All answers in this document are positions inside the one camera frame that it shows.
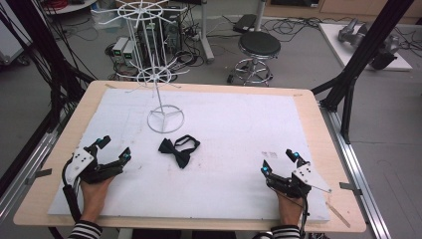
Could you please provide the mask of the white foam mat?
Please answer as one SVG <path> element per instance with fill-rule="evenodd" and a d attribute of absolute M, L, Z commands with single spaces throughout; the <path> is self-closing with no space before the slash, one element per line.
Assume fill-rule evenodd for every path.
<path fill-rule="evenodd" d="M 275 219 L 277 197 L 261 172 L 265 160 L 278 175 L 295 164 L 286 150 L 303 159 L 311 154 L 299 116 L 299 99 L 257 93 L 195 93 L 162 90 L 161 99 L 183 109 L 183 127 L 158 133 L 146 123 L 155 105 L 151 91 L 108 89 L 89 122 L 80 146 L 110 136 L 98 153 L 114 161 L 127 148 L 131 160 L 110 186 L 106 216 L 198 219 Z M 161 142 L 189 134 L 200 141 L 181 169 L 173 154 L 158 151 Z"/>

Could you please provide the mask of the grey metal post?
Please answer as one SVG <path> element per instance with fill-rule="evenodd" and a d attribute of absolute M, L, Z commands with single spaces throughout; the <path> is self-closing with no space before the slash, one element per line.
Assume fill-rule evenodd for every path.
<path fill-rule="evenodd" d="M 211 46 L 207 39 L 207 0 L 200 0 L 201 2 L 201 31 L 200 42 L 205 56 L 205 62 L 212 64 L 215 60 Z"/>

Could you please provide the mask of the person's left striped sleeve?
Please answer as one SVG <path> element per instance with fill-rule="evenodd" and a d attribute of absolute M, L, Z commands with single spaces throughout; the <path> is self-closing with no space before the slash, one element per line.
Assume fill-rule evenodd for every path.
<path fill-rule="evenodd" d="M 74 225 L 67 239 L 100 239 L 103 229 L 94 222 L 81 220 Z"/>

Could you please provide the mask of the dark computer tower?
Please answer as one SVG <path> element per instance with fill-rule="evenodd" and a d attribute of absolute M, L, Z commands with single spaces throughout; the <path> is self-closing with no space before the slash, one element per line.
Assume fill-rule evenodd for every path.
<path fill-rule="evenodd" d="M 136 41 L 144 65 L 150 65 L 148 52 L 163 65 L 168 55 L 174 56 L 182 49 L 180 15 L 180 6 L 152 6 L 142 14 L 144 21 L 138 24 Z"/>

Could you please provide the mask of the white wire display rack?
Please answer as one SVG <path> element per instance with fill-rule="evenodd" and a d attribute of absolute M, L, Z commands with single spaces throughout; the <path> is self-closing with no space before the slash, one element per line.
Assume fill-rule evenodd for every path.
<path fill-rule="evenodd" d="M 126 21 L 129 39 L 135 48 L 135 62 L 130 62 L 130 64 L 137 69 L 137 74 L 131 78 L 138 83 L 138 90 L 151 90 L 151 97 L 156 100 L 156 104 L 150 105 L 146 111 L 145 121 L 154 132 L 175 132 L 185 123 L 184 111 L 180 107 L 164 103 L 160 93 L 160 90 L 170 85 L 172 78 L 177 76 L 177 73 L 170 70 L 177 60 L 168 62 L 164 47 L 162 22 L 175 24 L 175 21 L 163 17 L 165 8 L 161 4 L 168 0 L 116 1 L 120 3 L 120 6 L 110 9 L 116 16 L 101 22 L 101 25 L 119 19 Z"/>

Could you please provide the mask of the person's right striped sleeve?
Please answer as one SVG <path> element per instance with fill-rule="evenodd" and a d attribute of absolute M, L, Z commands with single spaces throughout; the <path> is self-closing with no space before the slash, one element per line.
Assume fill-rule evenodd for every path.
<path fill-rule="evenodd" d="M 274 239 L 301 239 L 300 229 L 296 225 L 281 225 L 271 229 Z"/>

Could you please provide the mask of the person's right hand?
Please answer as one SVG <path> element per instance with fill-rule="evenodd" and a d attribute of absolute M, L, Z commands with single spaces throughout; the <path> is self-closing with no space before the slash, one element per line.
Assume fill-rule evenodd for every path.
<path fill-rule="evenodd" d="M 291 198 L 286 194 L 276 193 L 279 201 L 280 223 L 282 225 L 299 224 L 303 212 L 303 200 L 301 198 Z"/>

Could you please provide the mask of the person's left hand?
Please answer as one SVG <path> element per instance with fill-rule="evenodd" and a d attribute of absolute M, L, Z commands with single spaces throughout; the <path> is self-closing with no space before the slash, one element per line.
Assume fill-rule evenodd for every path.
<path fill-rule="evenodd" d="M 81 182 L 81 188 L 84 198 L 84 209 L 81 216 L 82 220 L 96 222 L 105 207 L 107 190 L 113 177 L 100 183 L 89 184 Z"/>

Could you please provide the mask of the black bow tie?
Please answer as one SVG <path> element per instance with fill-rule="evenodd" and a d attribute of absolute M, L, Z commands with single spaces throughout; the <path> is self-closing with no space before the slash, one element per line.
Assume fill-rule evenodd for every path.
<path fill-rule="evenodd" d="M 178 149 L 178 146 L 182 146 L 187 142 L 192 142 L 193 146 L 185 149 Z M 158 151 L 165 154 L 173 154 L 178 166 L 183 169 L 189 163 L 191 153 L 194 152 L 199 145 L 199 140 L 189 134 L 186 134 L 177 139 L 175 142 L 172 142 L 169 138 L 165 138 L 161 142 Z"/>

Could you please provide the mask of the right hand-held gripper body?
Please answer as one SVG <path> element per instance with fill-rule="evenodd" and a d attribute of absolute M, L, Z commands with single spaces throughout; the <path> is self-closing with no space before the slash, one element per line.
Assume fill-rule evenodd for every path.
<path fill-rule="evenodd" d="M 267 185 L 291 198 L 307 196 L 312 188 L 331 193 L 330 186 L 309 162 L 296 168 L 290 177 L 267 178 Z"/>

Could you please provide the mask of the grey power supply box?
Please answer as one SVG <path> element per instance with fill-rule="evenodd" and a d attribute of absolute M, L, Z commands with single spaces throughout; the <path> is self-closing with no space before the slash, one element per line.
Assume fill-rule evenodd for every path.
<path fill-rule="evenodd" d="M 124 62 L 123 50 L 124 50 L 127 42 L 128 42 L 127 37 L 120 37 L 111 49 L 112 59 L 119 64 Z"/>
<path fill-rule="evenodd" d="M 131 40 L 127 41 L 123 49 L 122 55 L 123 55 L 124 62 L 128 67 L 133 67 L 136 64 L 135 49 L 134 49 L 133 41 Z"/>

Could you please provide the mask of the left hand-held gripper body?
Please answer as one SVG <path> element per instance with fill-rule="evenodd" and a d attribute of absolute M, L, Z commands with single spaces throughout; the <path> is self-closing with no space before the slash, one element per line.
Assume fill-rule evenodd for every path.
<path fill-rule="evenodd" d="M 97 158 L 99 150 L 94 145 L 78 147 L 65 168 L 65 182 L 74 182 L 79 177 L 82 181 L 93 184 L 121 174 L 124 165 L 116 165 L 114 161 L 99 164 Z"/>

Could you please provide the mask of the aluminium rail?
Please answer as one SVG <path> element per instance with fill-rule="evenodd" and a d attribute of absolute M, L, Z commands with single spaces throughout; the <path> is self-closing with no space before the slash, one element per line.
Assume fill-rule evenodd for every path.
<path fill-rule="evenodd" d="M 8 217 L 23 192 L 33 184 L 37 177 L 44 175 L 42 166 L 56 144 L 59 135 L 57 131 L 45 133 L 26 157 L 27 161 L 18 170 L 17 175 L 0 197 L 0 225 Z"/>
<path fill-rule="evenodd" d="M 351 144 L 340 133 L 341 120 L 337 113 L 319 108 L 336 146 L 339 158 L 349 179 L 351 190 L 363 212 L 364 222 L 369 226 L 375 239 L 392 239 L 359 160 Z"/>

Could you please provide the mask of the wooden stick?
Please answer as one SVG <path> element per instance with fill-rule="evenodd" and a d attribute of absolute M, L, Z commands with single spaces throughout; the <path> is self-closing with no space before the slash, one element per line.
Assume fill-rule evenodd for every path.
<path fill-rule="evenodd" d="M 325 203 L 326 206 L 332 211 L 332 213 L 347 227 L 350 228 L 350 223 L 342 216 L 342 214 L 329 202 Z"/>

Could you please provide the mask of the person's striped sleeve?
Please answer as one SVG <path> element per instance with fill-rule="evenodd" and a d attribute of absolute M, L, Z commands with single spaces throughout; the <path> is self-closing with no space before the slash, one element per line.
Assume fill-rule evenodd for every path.
<path fill-rule="evenodd" d="M 67 239 L 100 239 L 103 229 L 94 222 L 81 220 L 74 225 Z"/>
<path fill-rule="evenodd" d="M 301 239 L 300 229 L 296 225 L 281 225 L 271 229 L 274 239 Z"/>

